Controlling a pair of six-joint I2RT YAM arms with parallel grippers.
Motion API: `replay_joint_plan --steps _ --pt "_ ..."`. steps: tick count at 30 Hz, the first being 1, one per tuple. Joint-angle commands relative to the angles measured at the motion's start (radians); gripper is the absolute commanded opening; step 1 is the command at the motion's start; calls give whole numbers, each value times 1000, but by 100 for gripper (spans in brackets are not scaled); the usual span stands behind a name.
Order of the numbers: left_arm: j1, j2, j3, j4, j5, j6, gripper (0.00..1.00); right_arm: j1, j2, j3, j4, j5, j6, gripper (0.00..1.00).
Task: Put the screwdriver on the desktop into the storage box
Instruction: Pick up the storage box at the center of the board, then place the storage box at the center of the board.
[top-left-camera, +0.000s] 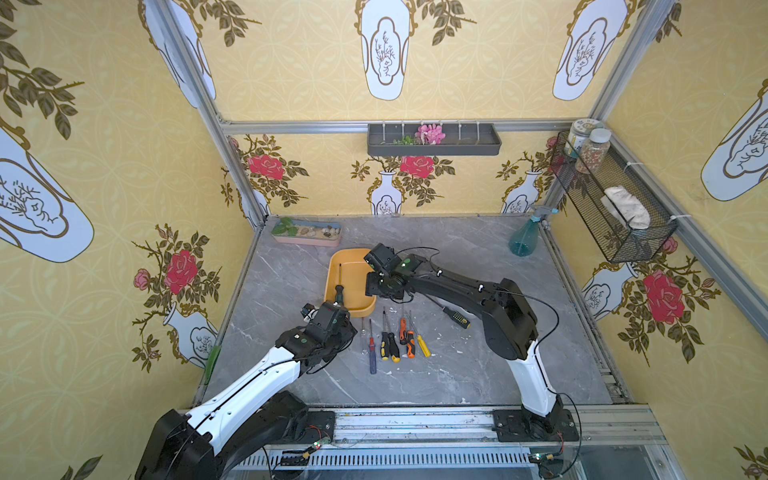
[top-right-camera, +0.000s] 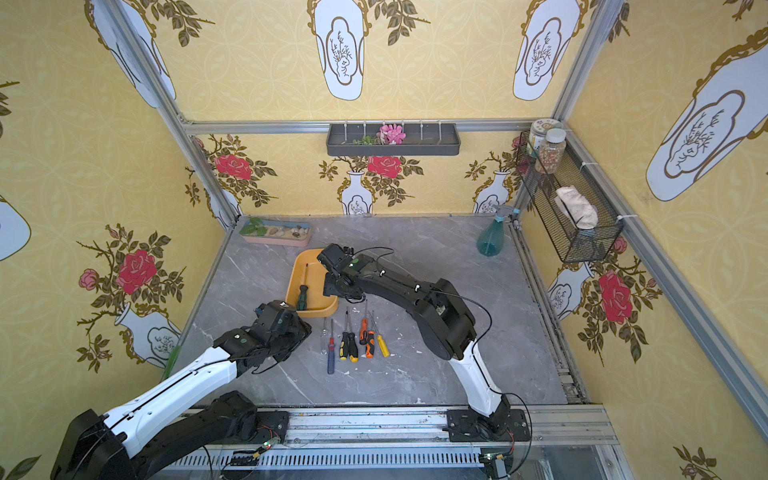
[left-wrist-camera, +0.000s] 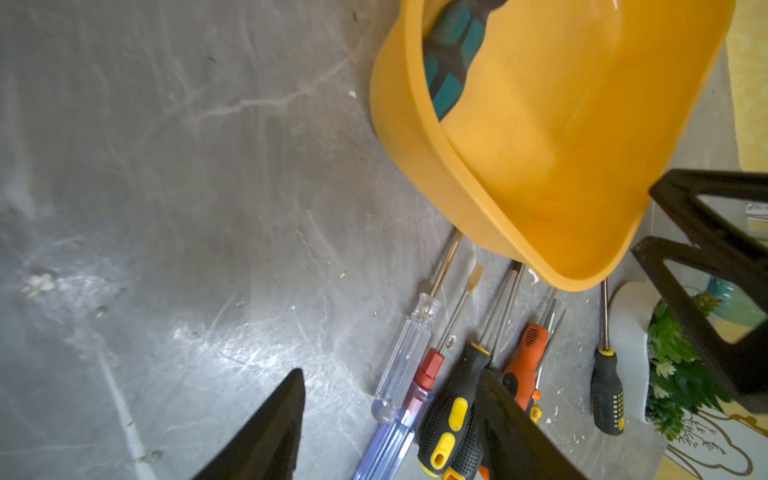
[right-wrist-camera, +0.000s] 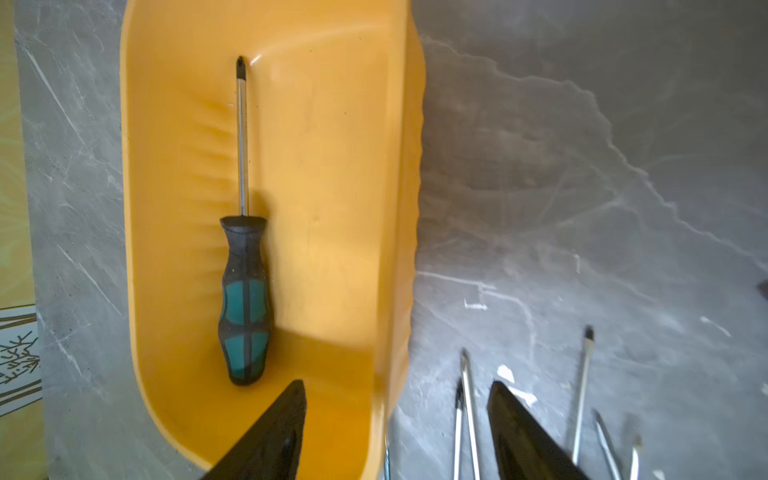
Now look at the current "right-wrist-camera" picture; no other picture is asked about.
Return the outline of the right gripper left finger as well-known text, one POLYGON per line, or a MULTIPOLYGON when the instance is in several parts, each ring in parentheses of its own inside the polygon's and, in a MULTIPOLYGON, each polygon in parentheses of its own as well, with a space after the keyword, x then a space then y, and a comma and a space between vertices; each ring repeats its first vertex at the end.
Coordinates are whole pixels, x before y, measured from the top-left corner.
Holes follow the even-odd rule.
POLYGON ((306 414, 304 382, 294 380, 202 479, 296 479, 306 414))

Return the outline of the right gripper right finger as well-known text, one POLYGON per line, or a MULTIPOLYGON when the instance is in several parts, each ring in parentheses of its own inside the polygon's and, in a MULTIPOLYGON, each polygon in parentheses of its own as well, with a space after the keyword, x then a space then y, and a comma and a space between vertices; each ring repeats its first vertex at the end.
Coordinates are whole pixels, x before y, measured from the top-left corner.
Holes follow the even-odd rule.
POLYGON ((491 385, 487 413, 501 479, 588 480, 501 381, 491 385))

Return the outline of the black yellow screwdriver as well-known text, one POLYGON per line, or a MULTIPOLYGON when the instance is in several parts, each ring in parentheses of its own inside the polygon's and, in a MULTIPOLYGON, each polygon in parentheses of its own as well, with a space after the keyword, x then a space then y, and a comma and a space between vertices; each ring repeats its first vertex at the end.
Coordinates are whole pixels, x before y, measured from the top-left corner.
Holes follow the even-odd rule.
POLYGON ((593 416, 594 416, 594 422, 595 422, 597 436, 598 436, 598 442, 603 452, 603 456, 604 456, 608 471, 610 473, 611 479, 622 480, 622 474, 619 468, 619 464, 616 459, 616 456, 614 455, 612 444, 609 438, 607 428, 603 421, 603 418, 596 409, 593 410, 593 416))

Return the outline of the orange handle screwdriver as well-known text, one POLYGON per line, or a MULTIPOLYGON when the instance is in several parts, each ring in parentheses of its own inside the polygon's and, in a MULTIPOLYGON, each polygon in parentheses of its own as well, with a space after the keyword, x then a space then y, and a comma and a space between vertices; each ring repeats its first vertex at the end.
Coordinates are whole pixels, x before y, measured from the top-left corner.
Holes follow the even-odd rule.
POLYGON ((465 408, 465 400, 464 400, 462 380, 458 379, 456 390, 455 390, 455 428, 454 428, 454 449, 453 449, 453 467, 452 467, 453 480, 460 479, 464 408, 465 408))

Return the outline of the orange black grip screwdriver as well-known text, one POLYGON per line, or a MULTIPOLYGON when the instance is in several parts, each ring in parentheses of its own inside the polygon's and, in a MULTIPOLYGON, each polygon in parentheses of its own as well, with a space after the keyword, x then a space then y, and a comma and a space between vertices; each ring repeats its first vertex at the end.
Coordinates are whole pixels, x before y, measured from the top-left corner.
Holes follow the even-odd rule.
POLYGON ((465 409, 467 413, 468 431, 470 438, 471 458, 473 474, 475 480, 481 479, 480 456, 478 452, 478 442, 476 433, 476 422, 474 412, 474 395, 470 375, 470 359, 466 349, 461 351, 460 357, 461 382, 465 409))

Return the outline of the yellow handle screwdriver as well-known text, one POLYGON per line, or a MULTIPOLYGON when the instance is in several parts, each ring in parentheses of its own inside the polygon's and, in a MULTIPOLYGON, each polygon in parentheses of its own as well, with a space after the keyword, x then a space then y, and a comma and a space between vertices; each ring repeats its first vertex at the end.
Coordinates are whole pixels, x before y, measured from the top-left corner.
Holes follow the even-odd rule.
POLYGON ((572 440, 571 448, 571 461, 574 465, 578 465, 580 448, 581 448, 581 435, 582 435, 582 423, 585 410, 586 391, 588 384, 589 368, 591 363, 592 352, 595 346, 595 332, 591 325, 587 325, 584 331, 583 337, 583 350, 582 359, 579 370, 579 382, 577 392, 577 404, 576 404, 576 417, 575 428, 572 440))

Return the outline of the green black handle screwdriver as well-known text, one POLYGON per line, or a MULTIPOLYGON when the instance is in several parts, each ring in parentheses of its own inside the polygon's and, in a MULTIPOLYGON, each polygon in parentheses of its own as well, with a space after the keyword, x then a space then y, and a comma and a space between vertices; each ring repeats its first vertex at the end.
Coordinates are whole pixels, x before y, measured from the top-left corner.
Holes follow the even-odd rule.
POLYGON ((267 220, 252 216, 249 209, 247 62, 243 57, 237 58, 235 72, 239 213, 220 219, 228 257, 218 338, 230 381, 247 386, 264 374, 273 315, 261 252, 267 220))

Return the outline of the yellow plastic storage box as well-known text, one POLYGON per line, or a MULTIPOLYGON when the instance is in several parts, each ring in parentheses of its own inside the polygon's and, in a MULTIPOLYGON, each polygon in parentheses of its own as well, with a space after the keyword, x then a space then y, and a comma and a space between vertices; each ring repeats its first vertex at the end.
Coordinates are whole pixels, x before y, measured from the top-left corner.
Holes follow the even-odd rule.
POLYGON ((426 68, 410 3, 131 1, 120 78, 131 350, 155 425, 210 469, 301 380, 299 477, 376 478, 413 305, 426 68), (217 338, 238 57, 274 311, 247 387, 217 338))

